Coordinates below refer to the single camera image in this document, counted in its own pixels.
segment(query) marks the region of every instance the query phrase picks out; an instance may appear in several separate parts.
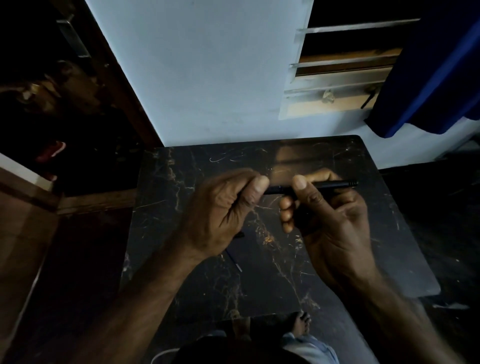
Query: person's left hand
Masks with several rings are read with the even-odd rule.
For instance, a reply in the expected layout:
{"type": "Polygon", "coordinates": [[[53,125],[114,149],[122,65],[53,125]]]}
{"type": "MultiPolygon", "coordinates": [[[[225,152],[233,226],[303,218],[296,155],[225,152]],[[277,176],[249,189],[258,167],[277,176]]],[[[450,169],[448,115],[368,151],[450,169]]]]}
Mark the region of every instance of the person's left hand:
{"type": "Polygon", "coordinates": [[[270,181],[250,168],[232,170],[197,187],[177,230],[200,259],[220,254],[257,205],[270,181]]]}

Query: hand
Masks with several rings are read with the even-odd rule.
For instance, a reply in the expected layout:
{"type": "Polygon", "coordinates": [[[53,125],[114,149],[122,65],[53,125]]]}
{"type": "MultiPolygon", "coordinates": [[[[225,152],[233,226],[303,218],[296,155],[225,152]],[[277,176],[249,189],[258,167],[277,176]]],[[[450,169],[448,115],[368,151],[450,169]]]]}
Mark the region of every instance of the hand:
{"type": "Polygon", "coordinates": [[[250,168],[232,170],[202,183],[177,230],[177,241],[201,259],[220,254],[258,204],[270,181],[250,168]]]}
{"type": "Polygon", "coordinates": [[[298,201],[280,200],[283,231],[298,227],[320,278],[334,291],[369,284],[378,270],[370,245],[367,205],[353,189],[339,189],[329,202],[312,182],[340,180],[328,169],[293,177],[298,201]]]}

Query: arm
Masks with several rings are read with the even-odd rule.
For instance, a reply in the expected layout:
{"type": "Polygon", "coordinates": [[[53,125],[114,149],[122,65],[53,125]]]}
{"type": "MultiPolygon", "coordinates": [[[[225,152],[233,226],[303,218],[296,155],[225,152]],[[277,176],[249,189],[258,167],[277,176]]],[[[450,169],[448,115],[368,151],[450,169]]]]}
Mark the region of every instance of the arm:
{"type": "Polygon", "coordinates": [[[268,184],[265,176],[242,169],[197,188],[180,227],[82,337],[69,363],[139,362],[183,281],[228,246],[268,184]]]}
{"type": "Polygon", "coordinates": [[[326,201],[311,182],[340,179],[327,169],[295,176],[299,199],[280,201],[286,233],[297,226],[313,267],[339,296],[381,363],[462,363],[423,311],[382,277],[370,245],[367,206],[352,189],[326,201]]]}

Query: light blue jeans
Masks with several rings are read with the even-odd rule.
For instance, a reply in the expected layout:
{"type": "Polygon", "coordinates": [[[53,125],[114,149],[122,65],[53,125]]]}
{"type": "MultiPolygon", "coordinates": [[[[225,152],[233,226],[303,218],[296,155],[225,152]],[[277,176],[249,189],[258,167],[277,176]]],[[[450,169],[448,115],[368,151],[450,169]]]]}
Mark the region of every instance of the light blue jeans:
{"type": "MultiPolygon", "coordinates": [[[[223,330],[214,330],[207,336],[226,337],[227,334],[223,330]]],[[[251,340],[249,335],[243,335],[240,339],[251,340]]],[[[296,338],[291,332],[287,332],[282,336],[280,345],[285,350],[301,356],[310,364],[339,364],[335,350],[312,335],[302,335],[296,338]]]]}

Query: marble tabletop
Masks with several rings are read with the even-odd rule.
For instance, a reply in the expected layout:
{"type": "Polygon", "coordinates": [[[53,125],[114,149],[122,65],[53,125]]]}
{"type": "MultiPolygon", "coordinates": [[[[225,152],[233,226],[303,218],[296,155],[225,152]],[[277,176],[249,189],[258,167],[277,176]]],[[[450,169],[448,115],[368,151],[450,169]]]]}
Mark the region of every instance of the marble tabletop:
{"type": "MultiPolygon", "coordinates": [[[[437,294],[438,282],[398,211],[362,140],[355,135],[158,148],[145,152],[121,278],[122,286],[175,228],[195,186],[250,167],[272,184],[327,167],[359,180],[369,208],[377,265],[407,297],[437,294]]],[[[179,324],[294,312],[339,300],[318,278],[297,230],[284,234],[279,195],[264,196],[247,217],[244,237],[189,275],[167,317],[179,324]]]]}

